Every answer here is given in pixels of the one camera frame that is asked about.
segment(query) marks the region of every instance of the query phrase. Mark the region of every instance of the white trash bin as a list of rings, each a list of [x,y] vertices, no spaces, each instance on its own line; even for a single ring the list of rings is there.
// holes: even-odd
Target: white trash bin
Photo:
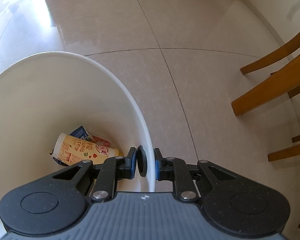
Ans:
[[[8,191],[62,168],[50,156],[60,133],[83,125],[126,155],[142,145],[138,169],[118,190],[153,192],[155,161],[143,115],[125,86],[97,62],[74,53],[44,52],[0,74],[0,199]],[[0,237],[5,234],[0,220]]]

